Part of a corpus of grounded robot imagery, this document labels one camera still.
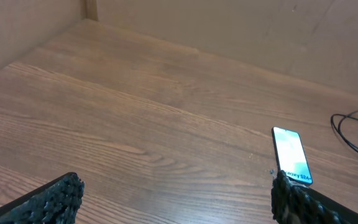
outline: white phone screen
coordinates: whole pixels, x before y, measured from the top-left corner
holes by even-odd
[[[273,133],[280,169],[292,179],[312,184],[313,180],[299,134],[278,127],[273,128]]]

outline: rectangular device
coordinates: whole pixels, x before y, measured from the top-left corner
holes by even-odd
[[[302,184],[312,184],[313,179],[297,132],[274,127],[272,129],[278,168]]]

